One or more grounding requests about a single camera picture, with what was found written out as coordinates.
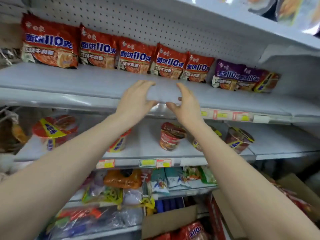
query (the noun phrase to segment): right hand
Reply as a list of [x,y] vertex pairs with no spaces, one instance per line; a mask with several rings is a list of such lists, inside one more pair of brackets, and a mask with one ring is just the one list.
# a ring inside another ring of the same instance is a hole
[[193,92],[185,85],[178,82],[177,87],[182,95],[178,98],[179,101],[182,101],[181,105],[177,106],[172,102],[165,104],[176,115],[178,121],[189,130],[192,125],[203,122],[200,105]]

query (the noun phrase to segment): orange snack bag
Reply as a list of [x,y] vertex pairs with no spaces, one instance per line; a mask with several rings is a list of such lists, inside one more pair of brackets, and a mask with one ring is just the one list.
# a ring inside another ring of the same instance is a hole
[[147,74],[152,56],[152,48],[149,45],[119,37],[119,49],[119,70]]
[[188,58],[187,53],[180,53],[160,43],[157,44],[150,73],[153,75],[178,79]]
[[213,62],[213,57],[190,54],[185,69],[180,75],[180,79],[199,83],[205,82]]
[[138,189],[142,185],[141,169],[108,170],[103,182],[109,187]]
[[79,28],[23,14],[21,26],[24,62],[61,68],[78,66]]
[[102,68],[114,69],[117,53],[117,38],[100,33],[80,24],[80,62]]

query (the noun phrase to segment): pegboard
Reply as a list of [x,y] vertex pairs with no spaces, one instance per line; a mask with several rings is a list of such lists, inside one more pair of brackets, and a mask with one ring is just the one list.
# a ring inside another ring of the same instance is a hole
[[131,0],[31,0],[31,7],[35,15],[46,20],[73,26],[82,22],[99,32],[150,45],[160,42],[180,52],[190,51],[248,66],[257,65],[267,45]]

